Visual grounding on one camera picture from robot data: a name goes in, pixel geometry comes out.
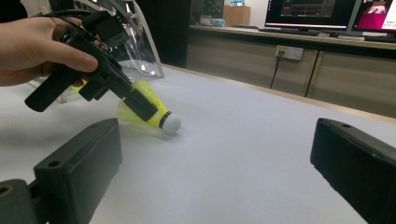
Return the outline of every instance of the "white shuttlecock tip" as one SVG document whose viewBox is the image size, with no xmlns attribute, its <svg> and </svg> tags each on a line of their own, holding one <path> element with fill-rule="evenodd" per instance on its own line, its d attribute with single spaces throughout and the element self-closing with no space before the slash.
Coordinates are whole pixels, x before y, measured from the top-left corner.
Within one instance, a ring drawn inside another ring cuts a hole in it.
<svg viewBox="0 0 396 224">
<path fill-rule="evenodd" d="M 181 126 L 178 116 L 170 111 L 163 115 L 160 122 L 160 128 L 166 133 L 175 133 Z"/>
</svg>

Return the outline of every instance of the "monitor screen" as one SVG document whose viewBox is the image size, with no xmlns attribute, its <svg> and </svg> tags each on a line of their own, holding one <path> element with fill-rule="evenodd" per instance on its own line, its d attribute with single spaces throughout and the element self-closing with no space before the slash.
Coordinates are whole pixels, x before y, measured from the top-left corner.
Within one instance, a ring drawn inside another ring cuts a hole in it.
<svg viewBox="0 0 396 224">
<path fill-rule="evenodd" d="M 266 27 L 345 31 L 356 0 L 268 0 Z"/>
<path fill-rule="evenodd" d="M 352 30 L 396 33 L 396 3 L 392 0 L 361 0 Z"/>
</svg>

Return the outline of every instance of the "white wall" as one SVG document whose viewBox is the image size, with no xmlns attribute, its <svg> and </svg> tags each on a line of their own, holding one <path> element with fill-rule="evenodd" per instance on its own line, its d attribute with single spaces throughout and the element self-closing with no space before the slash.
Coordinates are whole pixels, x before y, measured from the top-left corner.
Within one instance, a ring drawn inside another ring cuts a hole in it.
<svg viewBox="0 0 396 224">
<path fill-rule="evenodd" d="M 231 0 L 224 0 L 224 5 L 230 5 Z M 267 15 L 268 0 L 245 0 L 245 5 L 250 7 L 249 25 L 259 28 L 264 27 L 265 16 Z"/>
</svg>

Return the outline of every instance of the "gripper handle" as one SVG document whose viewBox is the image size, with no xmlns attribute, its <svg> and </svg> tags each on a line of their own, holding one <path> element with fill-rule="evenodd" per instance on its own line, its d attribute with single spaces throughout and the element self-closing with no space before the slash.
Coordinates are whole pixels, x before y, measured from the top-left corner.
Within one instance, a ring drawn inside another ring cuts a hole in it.
<svg viewBox="0 0 396 224">
<path fill-rule="evenodd" d="M 81 76 L 81 72 L 61 65 L 57 72 L 50 75 L 26 98 L 26 105 L 37 112 L 43 112 Z"/>
</svg>

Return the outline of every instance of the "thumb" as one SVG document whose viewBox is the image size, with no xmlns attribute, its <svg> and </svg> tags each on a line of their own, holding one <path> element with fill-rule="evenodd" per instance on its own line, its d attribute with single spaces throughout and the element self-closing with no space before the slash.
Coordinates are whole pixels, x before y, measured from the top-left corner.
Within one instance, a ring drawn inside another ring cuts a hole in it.
<svg viewBox="0 0 396 224">
<path fill-rule="evenodd" d="M 44 61 L 61 63 L 80 72 L 93 72 L 98 66 L 97 60 L 90 54 L 61 42 L 40 41 L 36 49 Z"/>
</svg>

